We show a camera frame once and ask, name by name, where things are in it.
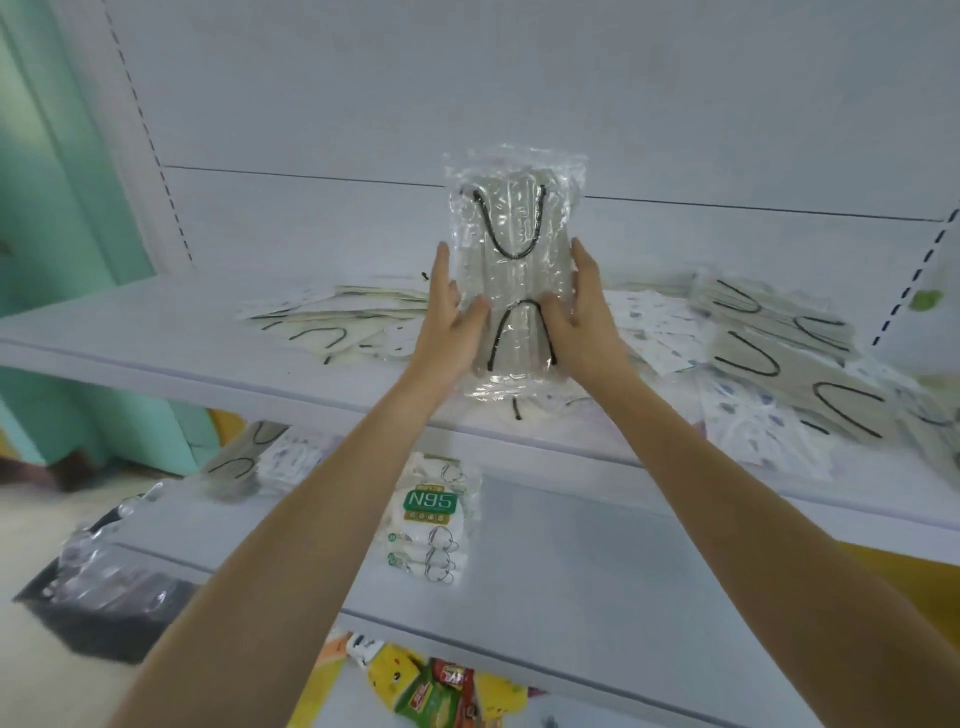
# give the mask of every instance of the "green wall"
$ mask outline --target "green wall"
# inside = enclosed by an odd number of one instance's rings
[[[49,8],[0,0],[0,315],[154,274]],[[189,473],[218,447],[206,411],[0,368],[0,427],[47,465],[81,447]]]

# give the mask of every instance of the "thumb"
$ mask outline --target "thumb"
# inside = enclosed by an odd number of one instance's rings
[[[490,314],[490,302],[483,296],[477,296],[470,303],[467,312],[460,320],[460,327],[466,329],[471,334],[480,335],[484,324],[487,323],[487,316]]]
[[[564,311],[560,299],[553,293],[540,296],[540,315],[546,324],[546,330],[555,341],[562,342],[573,328],[570,319]]]

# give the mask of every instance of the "floor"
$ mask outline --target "floor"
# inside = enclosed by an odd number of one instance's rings
[[[156,479],[125,471],[70,495],[0,487],[0,705],[5,725],[99,728],[135,668],[69,652],[23,606],[11,602],[81,521],[93,522]]]

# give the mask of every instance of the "forearm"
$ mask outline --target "forearm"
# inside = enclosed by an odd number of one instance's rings
[[[826,725],[935,725],[960,710],[957,655],[902,595],[704,441],[638,377],[606,377],[592,394]]]
[[[403,378],[198,592],[111,726],[284,725],[437,403]]]

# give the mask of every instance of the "green spot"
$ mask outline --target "green spot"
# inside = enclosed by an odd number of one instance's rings
[[[944,297],[943,291],[917,291],[910,301],[911,311],[929,311]]]

